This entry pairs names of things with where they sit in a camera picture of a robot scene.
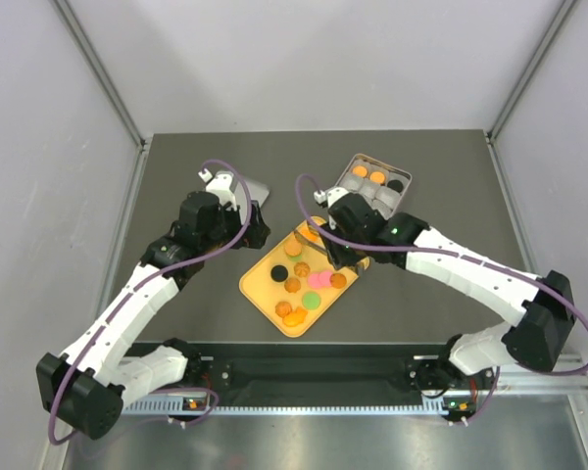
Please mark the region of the metal serving tongs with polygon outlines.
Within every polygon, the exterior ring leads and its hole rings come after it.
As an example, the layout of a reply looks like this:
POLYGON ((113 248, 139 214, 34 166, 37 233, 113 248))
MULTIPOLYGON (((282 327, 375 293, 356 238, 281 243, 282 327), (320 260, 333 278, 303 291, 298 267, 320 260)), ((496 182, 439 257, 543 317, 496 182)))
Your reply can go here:
MULTIPOLYGON (((304 224, 304 227, 302 229, 299 228, 295 228, 293 230, 293 235, 294 237, 303 245, 317 251, 318 253, 320 253, 321 255, 323 255, 328 261, 329 263, 332 263, 332 261, 329 258, 329 254, 324 246, 324 244, 322 243, 322 240, 320 238, 320 236, 317 236, 316 239, 312 240, 309 237, 307 237, 304 233, 304 229, 307 227, 306 224, 304 224)), ((369 266, 369 262, 367 259, 361 259, 359 260, 356 264, 353 265, 346 265, 346 268, 350 269, 351 271, 353 271, 354 273, 361 275, 362 273, 364 273, 369 266)))

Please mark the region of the round tan dotted biscuit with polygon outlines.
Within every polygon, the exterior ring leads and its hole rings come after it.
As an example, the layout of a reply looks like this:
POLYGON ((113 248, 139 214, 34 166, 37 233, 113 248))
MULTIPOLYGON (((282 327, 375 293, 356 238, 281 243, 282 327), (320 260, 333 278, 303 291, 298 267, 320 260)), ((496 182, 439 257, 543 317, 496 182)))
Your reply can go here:
POLYGON ((361 178, 368 177, 368 169, 363 165, 356 165, 352 168, 352 173, 361 178))

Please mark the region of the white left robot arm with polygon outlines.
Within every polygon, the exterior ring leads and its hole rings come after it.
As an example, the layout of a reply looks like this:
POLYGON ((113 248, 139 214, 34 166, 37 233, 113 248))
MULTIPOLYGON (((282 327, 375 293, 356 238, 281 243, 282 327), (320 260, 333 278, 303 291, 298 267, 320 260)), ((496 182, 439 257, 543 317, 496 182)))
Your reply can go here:
POLYGON ((48 438, 63 421, 92 440, 105 436, 121 412, 166 386, 192 388, 202 379, 198 351, 177 338, 126 361, 125 354, 158 311, 178 295, 207 259, 227 249, 264 246, 270 229, 261 205, 247 214, 231 201, 195 191, 182 202, 166 234, 150 243, 125 286, 87 331, 60 354, 47 353, 36 365, 42 405, 49 412, 48 438))

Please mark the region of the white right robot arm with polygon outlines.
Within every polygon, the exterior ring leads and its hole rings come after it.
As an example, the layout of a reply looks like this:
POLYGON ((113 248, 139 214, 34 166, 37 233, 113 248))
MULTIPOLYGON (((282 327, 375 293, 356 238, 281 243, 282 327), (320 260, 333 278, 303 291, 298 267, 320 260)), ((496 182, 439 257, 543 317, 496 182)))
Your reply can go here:
POLYGON ((516 363, 550 373, 575 323, 569 279, 507 269, 456 244, 427 222, 403 211, 385 217, 364 196, 334 187, 327 193, 329 222, 323 241, 339 267, 370 257, 436 280, 490 308, 500 324, 452 337, 437 372, 457 388, 484 369, 516 363))

